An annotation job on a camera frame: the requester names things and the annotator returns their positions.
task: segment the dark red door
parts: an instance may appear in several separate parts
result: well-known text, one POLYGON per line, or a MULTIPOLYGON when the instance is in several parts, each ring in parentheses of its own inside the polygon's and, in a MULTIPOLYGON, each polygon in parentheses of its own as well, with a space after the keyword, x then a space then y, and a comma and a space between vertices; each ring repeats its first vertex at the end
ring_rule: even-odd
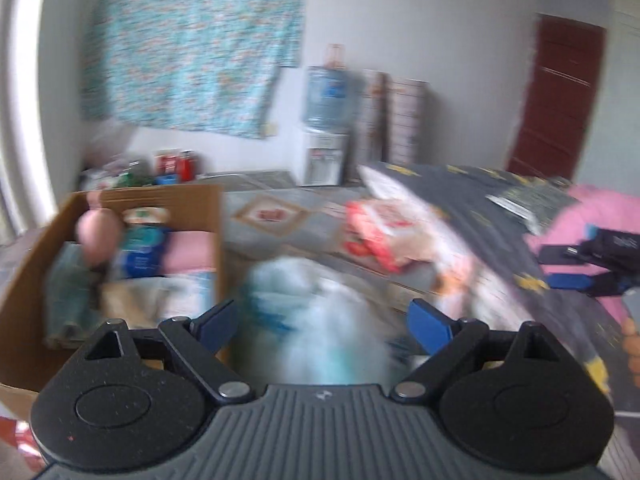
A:
POLYGON ((571 178, 598 89, 605 29, 540 15, 524 117, 508 170, 571 178))

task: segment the red and white package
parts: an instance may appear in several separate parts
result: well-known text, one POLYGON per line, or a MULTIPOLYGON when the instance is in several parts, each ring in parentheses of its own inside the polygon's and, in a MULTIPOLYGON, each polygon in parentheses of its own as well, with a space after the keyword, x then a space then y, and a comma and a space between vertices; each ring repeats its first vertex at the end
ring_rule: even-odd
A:
POLYGON ((431 260, 431 238, 402 201, 358 200, 346 205, 346 213, 350 227, 389 272, 400 272, 412 260, 431 260))

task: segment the ridged gray surface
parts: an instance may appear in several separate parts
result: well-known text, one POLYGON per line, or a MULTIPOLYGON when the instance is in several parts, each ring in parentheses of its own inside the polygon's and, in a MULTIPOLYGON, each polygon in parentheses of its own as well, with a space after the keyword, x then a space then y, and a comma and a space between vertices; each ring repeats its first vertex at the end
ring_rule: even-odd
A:
POLYGON ((596 468, 529 476, 493 468, 443 437, 428 410, 377 386, 270 386, 222 408, 186 452, 116 475, 54 465, 43 480, 604 480, 596 468))

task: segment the blue container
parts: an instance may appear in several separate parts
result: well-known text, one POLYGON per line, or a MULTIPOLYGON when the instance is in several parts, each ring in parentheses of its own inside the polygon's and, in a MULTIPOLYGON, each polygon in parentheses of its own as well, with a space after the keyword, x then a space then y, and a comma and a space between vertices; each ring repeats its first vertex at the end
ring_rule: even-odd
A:
POLYGON ((322 132, 344 133, 349 127, 349 72, 311 66, 306 92, 306 125, 322 132))

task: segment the cardboard box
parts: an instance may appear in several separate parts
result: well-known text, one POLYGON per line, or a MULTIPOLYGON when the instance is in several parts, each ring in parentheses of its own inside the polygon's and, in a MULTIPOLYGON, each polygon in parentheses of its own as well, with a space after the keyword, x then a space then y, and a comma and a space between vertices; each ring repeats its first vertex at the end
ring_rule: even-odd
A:
MULTIPOLYGON (((169 227, 208 231, 214 245, 217 297, 223 298, 222 191, 210 184, 137 187, 102 192, 100 201, 116 213, 140 206, 164 207, 169 227)), ((73 193, 23 261, 0 302, 0 403, 4 413, 26 418, 36 392, 71 356, 50 350, 44 339, 44 280, 66 241, 76 239, 76 222, 87 211, 86 194, 73 193)))

